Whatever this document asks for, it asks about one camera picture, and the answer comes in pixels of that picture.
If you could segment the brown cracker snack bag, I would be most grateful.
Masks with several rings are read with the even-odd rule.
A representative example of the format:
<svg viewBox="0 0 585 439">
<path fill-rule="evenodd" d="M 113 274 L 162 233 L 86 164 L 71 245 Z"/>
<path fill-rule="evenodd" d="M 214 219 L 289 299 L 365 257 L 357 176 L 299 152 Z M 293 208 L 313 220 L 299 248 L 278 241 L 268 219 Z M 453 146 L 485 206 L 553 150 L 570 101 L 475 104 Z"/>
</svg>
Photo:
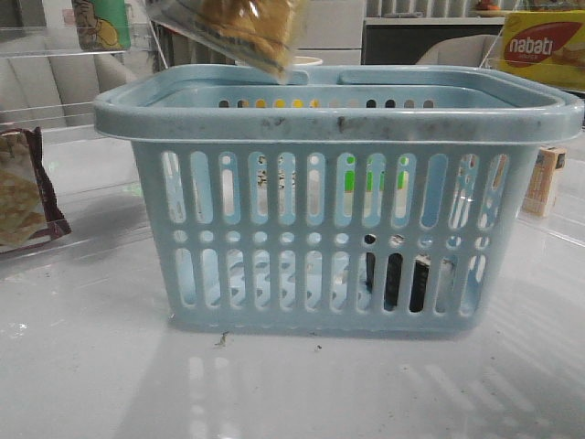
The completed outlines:
<svg viewBox="0 0 585 439">
<path fill-rule="evenodd" d="M 41 129 L 1 133 L 1 252 L 43 246 L 71 233 L 43 167 Z"/>
</svg>

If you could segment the white paper cup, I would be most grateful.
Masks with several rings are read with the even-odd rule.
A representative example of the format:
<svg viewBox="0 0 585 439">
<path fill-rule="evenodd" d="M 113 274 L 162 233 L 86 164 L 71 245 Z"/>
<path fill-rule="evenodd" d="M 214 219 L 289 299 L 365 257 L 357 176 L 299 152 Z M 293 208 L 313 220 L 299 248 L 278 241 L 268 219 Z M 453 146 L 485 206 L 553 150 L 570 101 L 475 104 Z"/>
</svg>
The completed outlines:
<svg viewBox="0 0 585 439">
<path fill-rule="evenodd" d="M 323 61 L 320 58 L 316 57 L 295 57 L 293 60 L 293 66 L 296 69 L 311 67 L 311 66 L 320 66 L 323 64 Z"/>
</svg>

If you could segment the white drawer cabinet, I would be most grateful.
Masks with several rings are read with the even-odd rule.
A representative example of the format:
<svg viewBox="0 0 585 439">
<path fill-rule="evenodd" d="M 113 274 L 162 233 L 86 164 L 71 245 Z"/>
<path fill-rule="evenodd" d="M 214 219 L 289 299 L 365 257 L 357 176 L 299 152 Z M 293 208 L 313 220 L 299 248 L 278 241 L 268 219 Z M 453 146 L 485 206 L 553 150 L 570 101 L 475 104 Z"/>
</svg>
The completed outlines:
<svg viewBox="0 0 585 439">
<path fill-rule="evenodd" d="M 366 1 L 309 1 L 297 57 L 360 65 Z"/>
</svg>

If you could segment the clear acrylic shelf left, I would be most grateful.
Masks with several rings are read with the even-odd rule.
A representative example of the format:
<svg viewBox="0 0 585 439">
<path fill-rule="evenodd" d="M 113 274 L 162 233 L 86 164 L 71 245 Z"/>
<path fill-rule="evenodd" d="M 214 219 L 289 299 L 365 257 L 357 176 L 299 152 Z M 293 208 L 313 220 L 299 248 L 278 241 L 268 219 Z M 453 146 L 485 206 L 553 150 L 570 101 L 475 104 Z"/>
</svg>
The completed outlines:
<svg viewBox="0 0 585 439">
<path fill-rule="evenodd" d="M 1 129 L 93 124 L 102 92 L 166 67 L 149 24 L 129 27 L 128 49 L 84 50 L 74 27 L 1 29 Z"/>
</svg>

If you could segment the green cartoon snack package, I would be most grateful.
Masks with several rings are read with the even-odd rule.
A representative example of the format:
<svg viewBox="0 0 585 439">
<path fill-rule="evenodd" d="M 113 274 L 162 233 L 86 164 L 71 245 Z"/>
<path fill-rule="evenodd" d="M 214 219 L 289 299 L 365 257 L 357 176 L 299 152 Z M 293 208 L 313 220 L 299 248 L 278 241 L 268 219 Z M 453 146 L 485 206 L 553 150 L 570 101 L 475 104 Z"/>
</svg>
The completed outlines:
<svg viewBox="0 0 585 439">
<path fill-rule="evenodd" d="M 81 49 L 117 51 L 131 46 L 123 0 L 72 0 L 71 6 Z"/>
</svg>

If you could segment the light blue plastic basket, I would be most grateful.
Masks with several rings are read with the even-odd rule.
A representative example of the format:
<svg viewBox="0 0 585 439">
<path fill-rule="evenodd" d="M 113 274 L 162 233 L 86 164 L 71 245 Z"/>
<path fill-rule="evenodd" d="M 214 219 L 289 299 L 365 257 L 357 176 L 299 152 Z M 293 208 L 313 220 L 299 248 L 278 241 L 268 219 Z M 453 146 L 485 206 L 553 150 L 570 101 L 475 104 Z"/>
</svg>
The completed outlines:
<svg viewBox="0 0 585 439">
<path fill-rule="evenodd" d="M 497 70 L 336 66 L 287 82 L 174 67 L 99 95 L 131 143 L 174 320 L 196 329 L 447 335 L 474 327 L 538 150 L 580 133 L 582 100 Z M 360 262 L 378 259 L 374 302 Z M 444 315 L 381 309 L 385 259 L 456 258 Z"/>
</svg>

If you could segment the dark tissue pack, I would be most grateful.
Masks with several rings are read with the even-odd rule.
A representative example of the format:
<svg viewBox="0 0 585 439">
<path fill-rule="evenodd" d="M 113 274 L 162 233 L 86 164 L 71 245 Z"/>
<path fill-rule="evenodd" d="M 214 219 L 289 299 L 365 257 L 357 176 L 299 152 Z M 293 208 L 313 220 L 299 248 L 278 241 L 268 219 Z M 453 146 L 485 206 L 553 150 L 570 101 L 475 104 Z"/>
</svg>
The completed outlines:
<svg viewBox="0 0 585 439">
<path fill-rule="evenodd" d="M 360 262 L 360 270 L 363 271 L 364 291 L 359 292 L 358 305 L 361 310 L 368 310 L 374 304 L 372 294 L 376 288 L 376 269 L 378 258 L 373 252 L 365 252 L 363 261 Z M 456 258 L 435 258 L 433 260 L 428 253 L 419 253 L 413 260 L 406 261 L 401 252 L 392 252 L 385 259 L 384 291 L 382 295 L 381 309 L 386 312 L 394 312 L 398 309 L 400 288 L 403 282 L 403 274 L 407 266 L 412 265 L 407 294 L 408 310 L 412 314 L 420 314 L 425 310 L 425 305 L 433 305 L 434 313 L 444 315 L 447 311 L 447 299 L 452 294 L 457 268 Z M 431 282 L 431 275 L 436 272 L 436 279 Z"/>
</svg>

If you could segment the yellow nabati wafer box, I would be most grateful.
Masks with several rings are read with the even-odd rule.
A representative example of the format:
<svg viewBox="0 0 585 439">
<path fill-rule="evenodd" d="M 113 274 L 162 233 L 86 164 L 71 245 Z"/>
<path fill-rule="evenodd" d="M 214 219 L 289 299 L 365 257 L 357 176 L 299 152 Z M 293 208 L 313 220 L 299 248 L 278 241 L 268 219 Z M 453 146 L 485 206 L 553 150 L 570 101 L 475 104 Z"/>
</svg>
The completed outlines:
<svg viewBox="0 0 585 439">
<path fill-rule="evenodd" d="M 565 90 L 584 90 L 584 12 L 517 11 L 505 19 L 501 71 Z"/>
</svg>

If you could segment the packaged bread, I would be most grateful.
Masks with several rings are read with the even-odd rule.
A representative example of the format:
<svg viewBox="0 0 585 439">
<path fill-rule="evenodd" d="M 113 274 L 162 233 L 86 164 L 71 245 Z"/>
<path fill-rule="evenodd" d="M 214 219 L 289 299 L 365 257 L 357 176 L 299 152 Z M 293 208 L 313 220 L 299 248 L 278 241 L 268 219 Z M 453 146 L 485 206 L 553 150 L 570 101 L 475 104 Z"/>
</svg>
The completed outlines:
<svg viewBox="0 0 585 439">
<path fill-rule="evenodd" d="M 261 70 L 288 80 L 303 33 L 306 1 L 147 1 L 157 24 Z"/>
</svg>

